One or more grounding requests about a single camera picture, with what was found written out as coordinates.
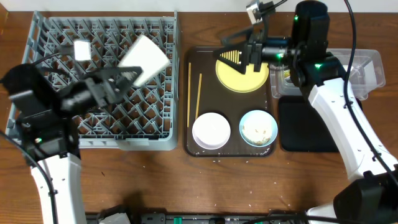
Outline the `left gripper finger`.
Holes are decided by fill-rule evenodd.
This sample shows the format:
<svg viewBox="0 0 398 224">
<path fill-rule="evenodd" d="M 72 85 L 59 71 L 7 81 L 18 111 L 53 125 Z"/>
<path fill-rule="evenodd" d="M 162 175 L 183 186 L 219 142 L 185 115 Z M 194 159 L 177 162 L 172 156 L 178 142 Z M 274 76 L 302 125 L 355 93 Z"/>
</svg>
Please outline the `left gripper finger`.
<svg viewBox="0 0 398 224">
<path fill-rule="evenodd" d="M 73 45 L 62 45 L 59 49 L 60 55 L 72 57 L 72 65 L 79 78 L 83 78 L 79 62 L 84 61 L 84 43 L 74 43 Z"/>
<path fill-rule="evenodd" d="M 90 78 L 108 93 L 126 93 L 142 73 L 141 67 L 106 67 L 90 72 Z"/>
</svg>

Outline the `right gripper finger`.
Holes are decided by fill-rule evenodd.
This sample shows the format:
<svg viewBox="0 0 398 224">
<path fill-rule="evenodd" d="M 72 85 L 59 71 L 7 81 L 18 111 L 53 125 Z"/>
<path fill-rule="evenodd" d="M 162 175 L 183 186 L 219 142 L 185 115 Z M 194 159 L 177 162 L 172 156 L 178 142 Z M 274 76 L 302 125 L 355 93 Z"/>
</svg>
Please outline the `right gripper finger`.
<svg viewBox="0 0 398 224">
<path fill-rule="evenodd" d="M 223 37 L 221 39 L 221 44 L 222 45 L 234 45 L 238 44 L 240 42 L 245 42 L 249 40 L 251 34 L 253 33 L 253 26 L 247 27 L 243 30 L 240 30 L 234 34 L 231 34 L 229 36 Z"/>
<path fill-rule="evenodd" d="M 241 74 L 246 73 L 248 62 L 247 44 L 238 43 L 222 47 L 213 52 L 213 56 Z"/>
</svg>

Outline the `white cup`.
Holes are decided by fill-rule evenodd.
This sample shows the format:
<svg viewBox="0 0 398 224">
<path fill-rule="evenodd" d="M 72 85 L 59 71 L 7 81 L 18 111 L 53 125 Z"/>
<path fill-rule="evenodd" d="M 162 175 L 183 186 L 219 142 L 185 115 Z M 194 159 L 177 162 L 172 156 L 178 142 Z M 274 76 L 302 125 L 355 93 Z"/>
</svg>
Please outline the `white cup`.
<svg viewBox="0 0 398 224">
<path fill-rule="evenodd" d="M 135 87 L 141 87 L 169 65 L 170 60 L 157 44 L 147 36 L 140 35 L 121 59 L 118 67 L 141 67 L 142 73 L 133 83 Z"/>
</svg>

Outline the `green orange snack wrapper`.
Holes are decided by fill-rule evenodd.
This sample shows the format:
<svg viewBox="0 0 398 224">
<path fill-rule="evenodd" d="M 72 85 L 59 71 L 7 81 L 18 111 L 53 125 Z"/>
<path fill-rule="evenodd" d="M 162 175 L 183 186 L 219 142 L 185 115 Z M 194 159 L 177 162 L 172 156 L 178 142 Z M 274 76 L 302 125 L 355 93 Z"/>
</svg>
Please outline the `green orange snack wrapper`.
<svg viewBox="0 0 398 224">
<path fill-rule="evenodd" d="M 290 70 L 284 70 L 284 78 L 290 77 Z"/>
</svg>

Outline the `short wooden chopstick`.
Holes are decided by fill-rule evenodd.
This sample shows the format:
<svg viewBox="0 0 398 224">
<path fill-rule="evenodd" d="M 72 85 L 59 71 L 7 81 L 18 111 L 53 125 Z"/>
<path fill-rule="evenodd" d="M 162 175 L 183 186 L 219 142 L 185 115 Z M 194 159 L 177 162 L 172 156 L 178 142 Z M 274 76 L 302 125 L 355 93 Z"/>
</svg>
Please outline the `short wooden chopstick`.
<svg viewBox="0 0 398 224">
<path fill-rule="evenodd" d="M 197 103 L 196 103 L 196 109 L 195 109 L 195 120 L 198 118 L 198 114 L 199 114 L 201 83 L 202 83 L 202 73 L 199 74 L 199 79 L 198 79 L 198 91 L 197 91 Z"/>
</svg>

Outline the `light blue bowl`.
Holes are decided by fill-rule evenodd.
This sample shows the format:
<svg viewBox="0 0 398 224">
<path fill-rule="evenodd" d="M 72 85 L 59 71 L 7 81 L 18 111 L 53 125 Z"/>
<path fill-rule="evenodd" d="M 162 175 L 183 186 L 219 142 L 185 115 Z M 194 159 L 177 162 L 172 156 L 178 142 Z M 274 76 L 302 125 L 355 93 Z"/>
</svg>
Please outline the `light blue bowl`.
<svg viewBox="0 0 398 224">
<path fill-rule="evenodd" d="M 253 147 L 270 146 L 278 135 L 274 117 L 263 110 L 247 112 L 239 122 L 239 133 L 243 140 Z"/>
</svg>

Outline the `long wooden chopstick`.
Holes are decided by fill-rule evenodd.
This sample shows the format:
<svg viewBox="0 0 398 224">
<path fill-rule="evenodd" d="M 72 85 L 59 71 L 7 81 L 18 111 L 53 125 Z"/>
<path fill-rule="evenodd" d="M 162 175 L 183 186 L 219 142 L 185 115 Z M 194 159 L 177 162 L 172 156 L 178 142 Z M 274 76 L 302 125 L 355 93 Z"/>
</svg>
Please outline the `long wooden chopstick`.
<svg viewBox="0 0 398 224">
<path fill-rule="evenodd" d="M 192 64 L 188 63 L 188 86 L 187 86 L 187 127 L 190 125 L 190 95 L 191 95 L 191 73 Z"/>
</svg>

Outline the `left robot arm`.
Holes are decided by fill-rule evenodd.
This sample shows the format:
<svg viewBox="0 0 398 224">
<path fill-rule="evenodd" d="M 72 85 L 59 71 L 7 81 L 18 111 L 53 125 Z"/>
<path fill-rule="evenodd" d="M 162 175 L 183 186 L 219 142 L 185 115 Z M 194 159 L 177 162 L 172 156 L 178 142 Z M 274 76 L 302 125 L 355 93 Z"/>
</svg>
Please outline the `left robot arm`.
<svg viewBox="0 0 398 224">
<path fill-rule="evenodd" d="M 74 117 L 93 108 L 119 103 L 142 67 L 97 68 L 56 91 L 45 72 L 65 74 L 41 63 L 76 52 L 66 46 L 31 63 L 10 69 L 1 79 L 9 99 L 19 110 L 15 121 L 21 150 L 39 191 L 44 223 L 86 223 L 80 176 L 81 156 Z"/>
</svg>

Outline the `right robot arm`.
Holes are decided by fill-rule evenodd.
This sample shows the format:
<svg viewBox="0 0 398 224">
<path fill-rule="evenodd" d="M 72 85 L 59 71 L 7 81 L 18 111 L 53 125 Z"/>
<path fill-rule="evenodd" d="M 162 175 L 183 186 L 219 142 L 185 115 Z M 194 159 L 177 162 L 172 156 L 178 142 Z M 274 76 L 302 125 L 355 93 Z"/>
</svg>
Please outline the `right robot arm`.
<svg viewBox="0 0 398 224">
<path fill-rule="evenodd" d="M 248 65 L 279 63 L 328 128 L 346 167 L 349 186 L 325 205 L 279 220 L 299 223 L 396 223 L 397 159 L 383 146 L 354 96 L 350 67 L 327 50 L 330 17 L 320 1 L 296 5 L 289 38 L 266 30 L 242 31 L 237 44 L 222 40 L 214 56 L 240 73 Z"/>
</svg>

